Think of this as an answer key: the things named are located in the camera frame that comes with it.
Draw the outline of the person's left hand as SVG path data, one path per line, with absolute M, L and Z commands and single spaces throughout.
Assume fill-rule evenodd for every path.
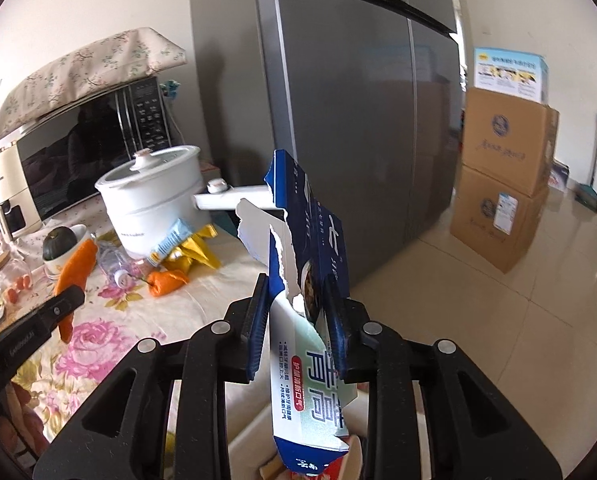
M 25 451 L 38 458 L 48 448 L 44 423 L 30 407 L 30 393 L 10 382 L 0 393 L 0 443 L 12 455 Z

